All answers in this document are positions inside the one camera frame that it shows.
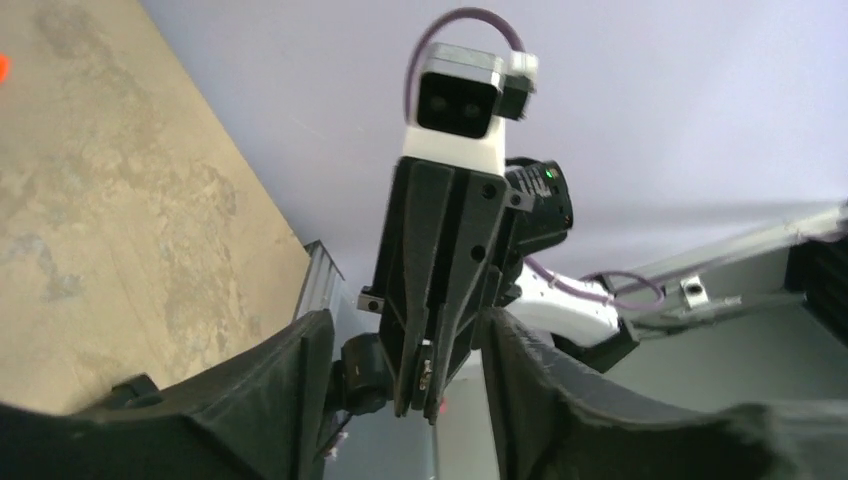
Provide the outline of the black padlock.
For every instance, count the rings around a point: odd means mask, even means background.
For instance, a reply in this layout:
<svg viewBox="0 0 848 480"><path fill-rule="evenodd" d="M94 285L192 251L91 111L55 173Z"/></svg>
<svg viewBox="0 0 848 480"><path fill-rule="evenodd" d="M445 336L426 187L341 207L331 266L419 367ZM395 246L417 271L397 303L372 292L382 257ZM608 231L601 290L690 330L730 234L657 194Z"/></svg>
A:
<svg viewBox="0 0 848 480"><path fill-rule="evenodd" d="M345 428L354 416L382 409L393 399L393 378L377 333L348 339L331 368L324 412L330 420L322 447L325 458L337 456L337 446L348 437Z"/></svg>

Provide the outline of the black-headed silver key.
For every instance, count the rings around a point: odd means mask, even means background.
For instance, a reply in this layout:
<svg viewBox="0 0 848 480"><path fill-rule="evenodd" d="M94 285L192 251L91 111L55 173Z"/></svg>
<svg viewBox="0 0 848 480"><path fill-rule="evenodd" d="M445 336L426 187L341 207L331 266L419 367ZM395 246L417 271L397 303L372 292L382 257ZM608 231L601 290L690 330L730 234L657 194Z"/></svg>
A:
<svg viewBox="0 0 848 480"><path fill-rule="evenodd" d="M411 408L424 411L426 399L433 373L432 369L433 348L431 341L423 339L419 345L416 357L416 370L411 396Z"/></svg>

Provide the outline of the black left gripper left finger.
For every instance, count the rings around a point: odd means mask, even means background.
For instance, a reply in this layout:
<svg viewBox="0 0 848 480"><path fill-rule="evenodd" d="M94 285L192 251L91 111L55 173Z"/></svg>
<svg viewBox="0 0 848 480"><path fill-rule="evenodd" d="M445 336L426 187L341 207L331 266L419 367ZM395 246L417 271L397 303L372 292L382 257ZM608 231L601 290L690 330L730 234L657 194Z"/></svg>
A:
<svg viewBox="0 0 848 480"><path fill-rule="evenodd" d="M5 479L317 479L334 346L326 310L168 388L146 376L69 415L1 409Z"/></svg>

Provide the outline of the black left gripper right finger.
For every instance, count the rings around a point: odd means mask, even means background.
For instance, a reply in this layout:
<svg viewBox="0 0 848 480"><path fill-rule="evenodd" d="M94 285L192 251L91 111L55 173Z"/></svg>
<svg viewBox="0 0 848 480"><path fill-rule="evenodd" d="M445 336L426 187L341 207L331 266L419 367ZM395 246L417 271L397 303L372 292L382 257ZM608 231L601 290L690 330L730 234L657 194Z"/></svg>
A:
<svg viewBox="0 0 848 480"><path fill-rule="evenodd" d="M543 343L509 312L478 317L499 474L509 480L843 479L843 401L701 413L648 398Z"/></svg>

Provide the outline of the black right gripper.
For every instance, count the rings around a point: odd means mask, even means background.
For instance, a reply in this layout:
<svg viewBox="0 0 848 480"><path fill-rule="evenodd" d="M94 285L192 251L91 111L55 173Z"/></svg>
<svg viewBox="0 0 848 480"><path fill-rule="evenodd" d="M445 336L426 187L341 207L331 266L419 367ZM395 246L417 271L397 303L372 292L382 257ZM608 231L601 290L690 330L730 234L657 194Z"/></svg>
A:
<svg viewBox="0 0 848 480"><path fill-rule="evenodd" d="M502 175L413 157L394 169L373 280L357 306L383 312L380 336L394 375L395 415L413 408L429 312L440 312L424 415L435 424L444 392L475 344L480 311L496 303L500 240L532 197Z"/></svg>

